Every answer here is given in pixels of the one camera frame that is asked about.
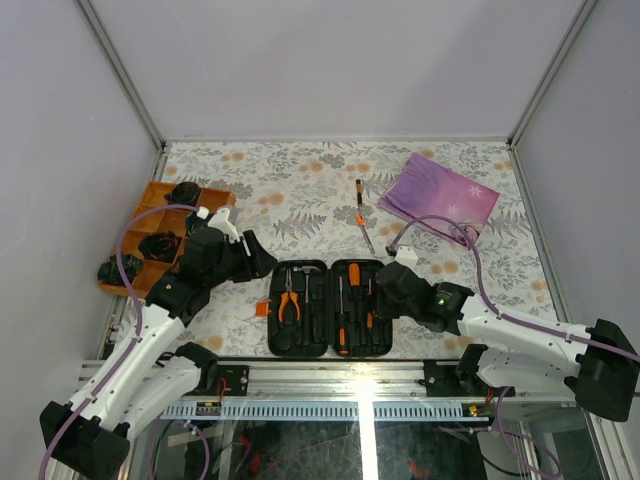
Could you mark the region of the orange black utility tool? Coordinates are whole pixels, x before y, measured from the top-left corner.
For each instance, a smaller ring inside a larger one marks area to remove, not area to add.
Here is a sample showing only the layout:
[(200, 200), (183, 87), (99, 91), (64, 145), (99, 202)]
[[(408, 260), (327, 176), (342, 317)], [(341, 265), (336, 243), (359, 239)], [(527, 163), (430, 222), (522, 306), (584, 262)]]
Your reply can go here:
[(374, 299), (373, 299), (373, 279), (368, 280), (368, 291), (366, 297), (366, 326), (369, 330), (374, 327)]

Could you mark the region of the orange handled pliers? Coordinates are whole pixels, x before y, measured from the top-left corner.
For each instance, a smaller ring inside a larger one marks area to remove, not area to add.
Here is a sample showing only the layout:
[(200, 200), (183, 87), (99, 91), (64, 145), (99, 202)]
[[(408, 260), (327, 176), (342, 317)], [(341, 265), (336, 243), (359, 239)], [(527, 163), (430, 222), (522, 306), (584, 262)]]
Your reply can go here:
[(278, 308), (278, 321), (281, 325), (286, 324), (288, 310), (292, 311), (292, 320), (294, 322), (301, 320), (298, 293), (293, 288), (292, 270), (290, 268), (286, 269), (284, 292), (280, 296)]

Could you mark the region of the small claw hammer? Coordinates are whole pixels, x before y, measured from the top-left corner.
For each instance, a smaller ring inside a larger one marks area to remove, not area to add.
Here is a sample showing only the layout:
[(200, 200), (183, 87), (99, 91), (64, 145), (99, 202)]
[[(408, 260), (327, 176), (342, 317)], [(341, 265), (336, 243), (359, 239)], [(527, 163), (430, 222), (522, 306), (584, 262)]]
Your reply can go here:
[(310, 280), (310, 276), (311, 276), (311, 273), (313, 271), (317, 271), (318, 268), (316, 266), (309, 265), (309, 266), (297, 266), (297, 267), (294, 267), (293, 270), (295, 272), (302, 272), (304, 274), (304, 279), (305, 279), (304, 303), (308, 304), (309, 303), (309, 280)]

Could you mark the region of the orange handled screwdriver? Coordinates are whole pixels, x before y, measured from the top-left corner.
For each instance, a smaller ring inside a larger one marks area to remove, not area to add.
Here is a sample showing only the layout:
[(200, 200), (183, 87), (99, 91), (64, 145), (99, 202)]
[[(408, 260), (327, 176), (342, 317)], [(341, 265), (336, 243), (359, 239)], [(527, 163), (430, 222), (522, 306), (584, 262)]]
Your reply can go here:
[(352, 296), (354, 299), (357, 299), (360, 293), (360, 286), (361, 286), (361, 272), (360, 272), (360, 266), (358, 263), (353, 262), (349, 264), (348, 276), (349, 276), (349, 283), (350, 283)]

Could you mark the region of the black handled screwdriver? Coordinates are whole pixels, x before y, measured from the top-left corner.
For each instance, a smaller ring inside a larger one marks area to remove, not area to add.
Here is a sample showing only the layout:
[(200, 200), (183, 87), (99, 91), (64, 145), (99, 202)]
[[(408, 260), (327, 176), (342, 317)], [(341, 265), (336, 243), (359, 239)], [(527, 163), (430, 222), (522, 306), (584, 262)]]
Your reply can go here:
[(346, 331), (346, 313), (344, 311), (344, 283), (343, 277), (338, 277), (338, 289), (339, 289), (339, 313), (337, 317), (337, 345), (338, 354), (347, 356), (349, 354), (349, 345), (347, 341)]

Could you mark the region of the black plastic tool case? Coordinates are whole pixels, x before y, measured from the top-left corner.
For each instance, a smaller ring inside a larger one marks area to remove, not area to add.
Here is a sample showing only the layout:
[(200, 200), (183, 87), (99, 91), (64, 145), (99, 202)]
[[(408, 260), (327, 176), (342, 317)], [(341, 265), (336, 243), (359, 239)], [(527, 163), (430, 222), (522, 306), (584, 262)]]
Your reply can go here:
[[(350, 289), (348, 266), (358, 263), (361, 272), (360, 293), (354, 299)], [(313, 265), (309, 280), (309, 303), (304, 303), (305, 279), (294, 267)], [(285, 325), (278, 321), (280, 296), (284, 292), (286, 269), (292, 270), (293, 288), (298, 293), (301, 320), (292, 320), (292, 311), (287, 311)], [(340, 259), (328, 266), (313, 260), (287, 260), (278, 263), (272, 273), (268, 299), (256, 306), (256, 315), (267, 319), (267, 344), (271, 354), (282, 358), (311, 359), (323, 356), (332, 350), (342, 358), (369, 358), (386, 355), (393, 343), (391, 319), (381, 319), (376, 313), (377, 291), (375, 275), (383, 268), (376, 259)], [(349, 354), (338, 354), (337, 317), (339, 313), (338, 277), (343, 277), (344, 311)], [(374, 327), (366, 326), (366, 297), (368, 280), (373, 279)]]

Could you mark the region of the orange metal file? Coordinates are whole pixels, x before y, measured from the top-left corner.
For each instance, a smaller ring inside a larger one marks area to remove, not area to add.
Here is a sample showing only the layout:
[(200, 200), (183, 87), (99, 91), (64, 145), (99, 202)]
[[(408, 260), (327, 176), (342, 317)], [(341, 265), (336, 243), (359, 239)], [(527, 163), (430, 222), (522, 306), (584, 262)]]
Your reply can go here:
[(372, 241), (371, 241), (371, 239), (370, 239), (370, 237), (369, 237), (369, 235), (367, 233), (364, 219), (363, 219), (363, 217), (362, 217), (362, 215), (360, 213), (356, 214), (356, 221), (357, 221), (358, 227), (359, 227), (359, 229), (360, 229), (360, 231), (361, 231), (361, 233), (363, 235), (363, 238), (364, 238), (364, 241), (365, 241), (365, 243), (367, 245), (367, 248), (369, 249), (369, 252), (372, 255), (375, 255), (375, 253), (376, 253), (375, 248), (374, 248), (373, 243), (372, 243)]

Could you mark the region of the small precision screwdriver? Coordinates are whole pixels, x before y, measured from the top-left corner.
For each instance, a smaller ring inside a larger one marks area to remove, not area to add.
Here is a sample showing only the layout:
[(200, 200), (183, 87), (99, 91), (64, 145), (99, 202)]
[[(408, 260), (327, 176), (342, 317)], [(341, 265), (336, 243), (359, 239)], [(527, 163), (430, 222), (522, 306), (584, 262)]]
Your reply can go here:
[(355, 180), (356, 183), (356, 200), (357, 200), (357, 208), (361, 209), (362, 205), (363, 205), (363, 198), (362, 198), (362, 193), (363, 193), (363, 184), (362, 184), (362, 180), (361, 179), (356, 179)]

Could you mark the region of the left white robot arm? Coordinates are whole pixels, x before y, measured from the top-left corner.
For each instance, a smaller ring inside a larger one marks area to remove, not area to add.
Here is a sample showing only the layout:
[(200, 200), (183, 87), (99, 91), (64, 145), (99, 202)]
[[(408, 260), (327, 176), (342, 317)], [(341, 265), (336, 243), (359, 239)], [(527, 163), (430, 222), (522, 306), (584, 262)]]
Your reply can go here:
[(213, 227), (193, 233), (177, 268), (135, 304), (135, 325), (96, 374), (66, 403), (50, 402), (41, 412), (46, 453), (39, 475), (55, 459), (88, 479), (112, 479), (137, 434), (170, 404), (214, 391), (218, 357), (194, 342), (179, 347), (155, 375), (149, 372), (209, 303), (212, 289), (263, 278), (276, 263), (251, 230), (236, 240)]

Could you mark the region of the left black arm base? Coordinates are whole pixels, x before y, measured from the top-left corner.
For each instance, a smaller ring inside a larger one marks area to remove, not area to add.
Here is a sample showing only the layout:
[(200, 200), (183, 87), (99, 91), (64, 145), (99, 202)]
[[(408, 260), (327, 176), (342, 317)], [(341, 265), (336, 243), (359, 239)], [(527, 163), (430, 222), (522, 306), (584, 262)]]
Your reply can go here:
[(201, 373), (199, 383), (193, 390), (196, 396), (235, 397), (246, 396), (249, 386), (248, 365), (212, 365)]

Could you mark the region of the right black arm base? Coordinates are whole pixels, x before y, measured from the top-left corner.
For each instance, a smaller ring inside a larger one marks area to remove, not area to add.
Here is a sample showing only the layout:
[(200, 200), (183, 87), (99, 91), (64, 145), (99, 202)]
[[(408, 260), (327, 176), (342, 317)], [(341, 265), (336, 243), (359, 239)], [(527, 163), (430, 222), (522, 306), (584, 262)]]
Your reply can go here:
[(459, 360), (424, 360), (422, 385), (428, 397), (485, 397), (491, 387), (479, 375), (479, 362), (488, 347), (471, 344)]

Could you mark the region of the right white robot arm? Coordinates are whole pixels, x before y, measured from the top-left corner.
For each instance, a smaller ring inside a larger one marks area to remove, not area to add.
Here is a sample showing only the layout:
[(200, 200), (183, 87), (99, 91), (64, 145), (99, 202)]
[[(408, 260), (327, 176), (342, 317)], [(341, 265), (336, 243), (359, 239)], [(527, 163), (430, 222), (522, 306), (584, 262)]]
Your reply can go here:
[(378, 310), (406, 316), (433, 331), (466, 336), (485, 345), (476, 360), (456, 369), (458, 387), (478, 394), (488, 386), (572, 396), (604, 419), (629, 418), (639, 378), (639, 356), (621, 328), (599, 319), (593, 326), (500, 312), (473, 290), (429, 284), (392, 262), (375, 276)]

